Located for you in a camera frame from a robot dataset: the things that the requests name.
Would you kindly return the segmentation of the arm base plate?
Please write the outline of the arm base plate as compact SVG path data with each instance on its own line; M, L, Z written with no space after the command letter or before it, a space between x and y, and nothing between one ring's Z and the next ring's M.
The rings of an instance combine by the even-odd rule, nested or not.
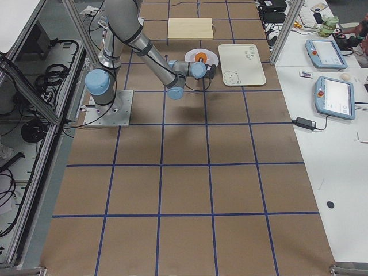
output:
M96 105L92 96L86 109L83 125L86 127L128 127L131 117L133 90L118 90L113 106Z

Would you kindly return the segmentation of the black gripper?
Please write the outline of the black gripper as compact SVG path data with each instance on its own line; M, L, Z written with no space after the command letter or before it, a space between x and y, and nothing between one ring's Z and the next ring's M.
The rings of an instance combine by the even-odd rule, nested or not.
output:
M216 74L216 65L207 65L207 72L205 74L205 78L213 79Z

